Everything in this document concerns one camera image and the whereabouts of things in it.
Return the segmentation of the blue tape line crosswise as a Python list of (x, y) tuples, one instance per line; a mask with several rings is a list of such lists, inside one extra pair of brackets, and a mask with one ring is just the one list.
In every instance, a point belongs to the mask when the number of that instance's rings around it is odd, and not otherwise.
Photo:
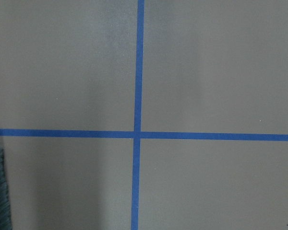
[(141, 138), (141, 139), (288, 141), (288, 134), (85, 131), (85, 130), (6, 129), (6, 128), (0, 128), (0, 136), (56, 137), (56, 138)]

